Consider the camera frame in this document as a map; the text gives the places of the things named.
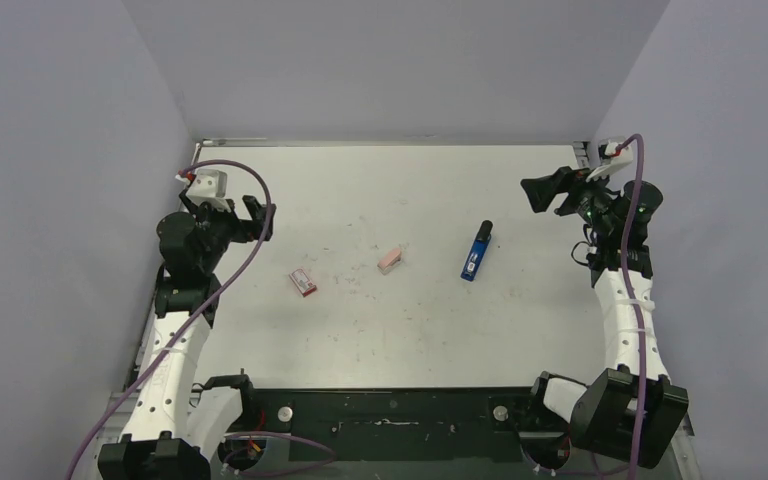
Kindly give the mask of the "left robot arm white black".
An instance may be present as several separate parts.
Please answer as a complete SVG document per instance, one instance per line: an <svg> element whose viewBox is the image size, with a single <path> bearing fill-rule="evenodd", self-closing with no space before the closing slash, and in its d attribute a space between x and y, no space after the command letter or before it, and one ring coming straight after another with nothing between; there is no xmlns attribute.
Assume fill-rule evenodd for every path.
<svg viewBox="0 0 768 480"><path fill-rule="evenodd" d="M149 364L134 382L139 394L118 440L101 446L97 468L104 479L209 479L228 428L242 431L257 420L247 375L205 382L190 405L198 360L213 325L221 293L228 288L214 270L232 243L256 248L272 236L275 206L251 195L242 203L250 216L208 202L186 201L182 211L157 225L163 259L154 296L153 346Z"/></svg>

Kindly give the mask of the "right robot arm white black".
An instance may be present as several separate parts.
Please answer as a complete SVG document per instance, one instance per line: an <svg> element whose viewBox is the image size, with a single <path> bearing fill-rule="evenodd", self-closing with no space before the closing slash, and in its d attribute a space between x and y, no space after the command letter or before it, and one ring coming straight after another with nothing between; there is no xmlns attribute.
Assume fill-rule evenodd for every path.
<svg viewBox="0 0 768 480"><path fill-rule="evenodd" d="M521 186L534 212L547 211L561 195L555 214L576 214L584 222L588 252L581 263L602 312L605 366L590 384L543 372L525 402L521 425L560 431L558 439L529 452L548 468L563 464L562 449L576 447L652 469L689 407L686 389L672 382L660 357L652 318L653 267L646 240L663 194L647 181L629 181L614 191L589 174L561 167L524 179Z"/></svg>

